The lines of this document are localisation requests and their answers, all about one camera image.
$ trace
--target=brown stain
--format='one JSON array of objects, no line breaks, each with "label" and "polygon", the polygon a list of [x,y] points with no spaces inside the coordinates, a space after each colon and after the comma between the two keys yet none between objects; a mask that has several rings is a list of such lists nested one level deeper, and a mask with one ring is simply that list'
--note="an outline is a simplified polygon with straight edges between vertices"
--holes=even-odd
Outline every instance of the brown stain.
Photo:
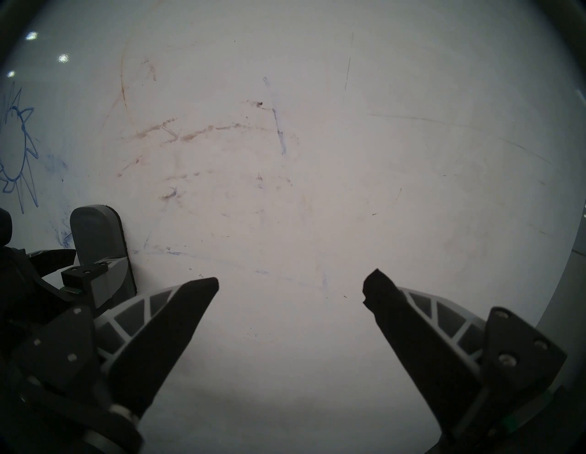
[{"label": "brown stain", "polygon": [[200,131],[195,131],[191,134],[183,135],[183,136],[181,136],[181,140],[183,142],[189,142],[189,141],[195,139],[198,135],[203,134],[204,132],[207,132],[207,129],[201,129]]},{"label": "brown stain", "polygon": [[246,102],[246,104],[248,104],[248,105],[250,105],[252,107],[256,107],[258,109],[267,110],[269,112],[272,112],[272,109],[269,109],[268,107],[264,107],[263,106],[263,102],[262,101],[246,100],[245,102]]},{"label": "brown stain", "polygon": [[134,138],[136,138],[136,139],[144,139],[149,132],[156,131],[157,129],[160,129],[160,128],[161,128],[161,125],[151,126],[150,128],[147,128],[144,131],[137,133],[134,136]]},{"label": "brown stain", "polygon": [[132,33],[129,35],[126,43],[124,44],[124,48],[122,50],[122,56],[120,57],[120,93],[122,94],[122,100],[124,101],[124,112],[126,112],[126,117],[128,118],[128,122],[134,126],[132,122],[132,118],[130,117],[130,112],[128,111],[128,103],[126,102],[126,92],[124,91],[124,56],[126,55],[126,49],[128,48],[128,44],[130,42],[130,38],[132,37]]},{"label": "brown stain", "polygon": [[130,166],[136,165],[141,161],[142,155],[140,155],[139,157],[136,158],[136,160],[134,160],[133,162],[130,162],[128,164],[126,164],[126,167],[124,167],[124,169],[122,169],[120,172],[118,172],[118,178],[120,178],[122,176],[123,171],[125,171],[126,169],[128,169]]},{"label": "brown stain", "polygon": [[159,197],[159,199],[161,199],[163,202],[167,202],[168,200],[172,199],[176,195],[177,195],[177,190],[173,189],[173,192],[171,194],[168,194],[166,196],[161,196],[161,197]]},{"label": "brown stain", "polygon": [[167,178],[165,178],[165,181],[169,181],[169,180],[179,180],[179,179],[186,179],[187,178],[187,173],[184,173],[183,175],[172,175],[172,176],[168,176]]},{"label": "brown stain", "polygon": [[145,129],[144,131],[137,132],[134,135],[134,137],[132,137],[132,138],[133,139],[144,139],[150,132],[162,129],[162,130],[166,131],[167,133],[171,134],[171,136],[173,136],[173,140],[171,140],[171,141],[174,142],[175,140],[177,140],[179,138],[179,134],[171,131],[171,129],[169,129],[167,127],[167,125],[169,123],[175,121],[176,119],[177,118],[170,118],[159,125],[154,125],[154,126],[151,126],[150,128]]},{"label": "brown stain", "polygon": [[191,134],[182,135],[181,136],[181,141],[182,142],[192,141],[198,135],[203,134],[204,132],[212,132],[214,129],[217,130],[217,131],[227,131],[228,129],[233,129],[233,128],[247,128],[247,129],[252,129],[249,126],[242,125],[240,123],[233,123],[230,126],[220,126],[220,127],[215,127],[213,125],[209,125],[206,129],[200,129],[199,131],[192,132]]}]

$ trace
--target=whiteboard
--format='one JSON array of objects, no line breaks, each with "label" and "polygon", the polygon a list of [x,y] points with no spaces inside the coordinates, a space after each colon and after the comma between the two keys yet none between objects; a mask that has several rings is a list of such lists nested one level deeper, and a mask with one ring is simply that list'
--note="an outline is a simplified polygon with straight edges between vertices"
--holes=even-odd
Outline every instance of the whiteboard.
[{"label": "whiteboard", "polygon": [[530,3],[54,1],[29,32],[0,86],[11,246],[74,247],[107,204],[139,291],[220,282],[145,452],[423,452],[365,277],[482,318],[549,302],[586,110]]}]

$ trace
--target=blue sun drawing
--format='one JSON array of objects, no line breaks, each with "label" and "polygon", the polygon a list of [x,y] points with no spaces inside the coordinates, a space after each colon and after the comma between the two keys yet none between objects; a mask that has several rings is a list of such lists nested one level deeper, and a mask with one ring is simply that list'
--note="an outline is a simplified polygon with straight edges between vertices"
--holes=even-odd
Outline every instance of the blue sun drawing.
[{"label": "blue sun drawing", "polygon": [[[32,139],[30,138],[29,133],[26,131],[26,122],[30,118],[30,116],[35,111],[34,107],[26,107],[21,109],[19,104],[21,101],[21,92],[22,87],[16,94],[14,94],[15,87],[14,82],[10,88],[10,93],[8,97],[6,94],[4,95],[4,99],[2,100],[2,117],[0,118],[0,136],[2,135],[2,130],[6,128],[6,123],[8,122],[9,115],[16,115],[17,118],[21,121],[21,131],[22,131],[22,143],[23,148],[20,151],[13,151],[13,150],[2,150],[0,149],[0,180],[4,183],[4,188],[2,188],[2,192],[5,194],[11,194],[14,192],[16,188],[16,193],[18,194],[18,201],[21,204],[21,212],[24,214],[25,208],[22,203],[22,198],[24,194],[23,183],[26,185],[26,188],[29,190],[30,196],[35,203],[35,206],[38,207],[39,203],[37,201],[36,191],[35,191],[35,182],[33,181],[32,174],[30,172],[30,163],[29,163],[29,155],[35,159],[39,159],[39,154],[36,150],[35,144],[33,143]],[[2,156],[5,152],[17,152],[22,154],[22,162],[20,165],[20,170],[18,170],[14,175],[10,175],[7,171],[6,167],[2,163]]]}]

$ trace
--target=scratch mark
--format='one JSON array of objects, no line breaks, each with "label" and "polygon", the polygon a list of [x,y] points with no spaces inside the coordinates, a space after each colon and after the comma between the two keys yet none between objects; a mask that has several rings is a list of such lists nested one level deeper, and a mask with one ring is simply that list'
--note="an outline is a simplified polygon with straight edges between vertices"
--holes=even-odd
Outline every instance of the scratch mark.
[{"label": "scratch mark", "polygon": [[348,74],[350,74],[350,60],[352,57],[348,58],[348,71],[346,71],[346,83],[344,84],[344,91],[346,91],[346,85],[348,85]]},{"label": "scratch mark", "polygon": [[379,118],[400,118],[402,120],[418,120],[418,121],[426,121],[426,122],[430,122],[430,123],[439,123],[442,125],[446,125],[446,126],[453,126],[453,127],[457,127],[457,128],[466,128],[466,129],[471,129],[473,131],[478,131],[478,132],[483,132],[484,134],[490,134],[492,136],[494,136],[495,138],[497,138],[500,141],[503,141],[506,144],[515,146],[517,148],[520,148],[521,150],[525,151],[527,154],[531,155],[531,156],[535,156],[538,159],[541,159],[544,162],[547,162],[549,165],[553,166],[553,163],[551,161],[549,161],[548,159],[544,158],[543,156],[540,156],[534,152],[532,152],[531,150],[528,150],[527,148],[525,148],[523,145],[519,145],[515,142],[512,142],[508,139],[505,139],[504,137],[500,137],[497,136],[489,131],[485,131],[484,129],[479,129],[479,128],[475,128],[474,126],[470,126],[470,125],[460,125],[457,123],[449,123],[446,121],[441,121],[441,120],[435,120],[433,118],[423,118],[423,117],[408,117],[406,115],[384,115],[384,114],[367,114],[370,117],[379,117]]},{"label": "scratch mark", "polygon": [[104,126],[106,126],[106,123],[108,122],[108,118],[110,117],[112,110],[114,110],[114,107],[116,107],[116,104],[118,104],[121,97],[122,97],[122,93],[118,93],[118,96],[116,96],[116,100],[114,101],[114,103],[112,104],[112,107],[110,107],[110,110],[108,110],[108,114],[104,118],[104,122],[102,123],[102,126],[101,126],[99,132],[102,132],[102,129],[104,129]]},{"label": "scratch mark", "polygon": [[135,161],[133,161],[133,162],[131,162],[129,164],[126,164],[126,167],[124,167],[124,169],[122,169],[121,172],[118,172],[118,177],[121,177],[122,176],[122,172],[125,171],[126,169],[128,169],[130,166],[135,165],[135,164],[138,164],[140,162],[140,158],[141,157],[142,157],[142,155],[140,155],[139,157],[137,157]]},{"label": "scratch mark", "polygon": [[[267,88],[269,89],[269,91],[271,90],[271,83],[268,81],[268,79],[266,77],[263,77],[263,81],[264,84],[267,86]],[[285,137],[283,136],[283,131],[281,130],[280,126],[279,126],[279,114],[277,113],[277,109],[276,109],[276,105],[277,103],[276,101],[276,96],[271,93],[271,98],[272,98],[272,114],[275,117],[275,125],[277,125],[277,135],[279,136],[279,142],[281,143],[281,154],[282,155],[286,155],[287,154],[287,147],[285,146]]]},{"label": "scratch mark", "polygon": [[161,200],[165,201],[165,204],[163,205],[163,208],[161,209],[161,212],[159,214],[158,219],[154,222],[154,225],[151,227],[151,229],[149,230],[148,235],[146,236],[146,240],[144,242],[144,244],[142,245],[142,250],[146,250],[147,248],[147,244],[148,244],[148,240],[151,238],[151,234],[153,229],[155,228],[156,225],[158,225],[161,222],[161,218],[163,216],[163,214],[167,211],[167,205],[169,204],[170,199],[172,199],[173,197],[175,197],[177,195],[177,188],[176,187],[172,187],[171,188],[173,190],[173,192],[167,196],[162,196],[159,197]]}]

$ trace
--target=blue marker drawing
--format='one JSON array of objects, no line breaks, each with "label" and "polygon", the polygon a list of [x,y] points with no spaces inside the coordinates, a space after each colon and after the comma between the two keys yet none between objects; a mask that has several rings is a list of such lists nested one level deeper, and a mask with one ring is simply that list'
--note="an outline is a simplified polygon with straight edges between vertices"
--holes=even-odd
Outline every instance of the blue marker drawing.
[{"label": "blue marker drawing", "polygon": [[13,118],[14,115],[18,117],[21,121],[21,131],[23,134],[23,144],[24,149],[22,152],[22,163],[20,170],[15,175],[8,175],[4,164],[2,163],[2,151],[0,150],[0,180],[5,182],[4,188],[2,192],[5,194],[11,194],[16,188],[16,193],[18,194],[18,201],[21,204],[21,213],[25,213],[25,208],[22,203],[23,194],[21,194],[22,190],[22,182],[25,182],[26,187],[29,190],[30,196],[33,199],[36,207],[39,207],[39,203],[37,202],[36,191],[35,191],[35,182],[33,181],[33,176],[30,171],[30,164],[29,164],[29,155],[31,155],[35,159],[39,159],[39,154],[36,150],[35,144],[33,143],[32,139],[30,138],[29,133],[26,131],[26,122],[35,111],[34,107],[26,107],[21,110],[19,104],[21,101],[21,93],[22,87],[18,90],[18,93],[14,95],[14,82],[10,87],[10,93],[8,94],[8,102],[6,98],[6,94],[2,100],[2,117],[0,118],[0,136],[2,135],[2,129],[5,128],[6,123],[8,122],[8,115],[11,115]]},{"label": "blue marker drawing", "polygon": [[55,239],[59,245],[64,249],[71,249],[73,237],[71,236],[71,228],[67,225],[66,219],[61,219],[61,226],[56,227],[51,221],[49,221],[49,224],[55,232]]},{"label": "blue marker drawing", "polygon": [[268,81],[268,79],[266,77],[263,77],[263,80],[264,80],[264,84],[269,89],[269,94],[271,96],[272,114],[275,116],[275,123],[277,125],[277,135],[279,136],[279,141],[281,143],[281,154],[286,155],[287,154],[287,147],[285,146],[285,137],[283,136],[283,131],[281,131],[280,124],[282,124],[282,123],[280,121],[280,116],[277,112],[277,97],[271,91],[271,83]]}]

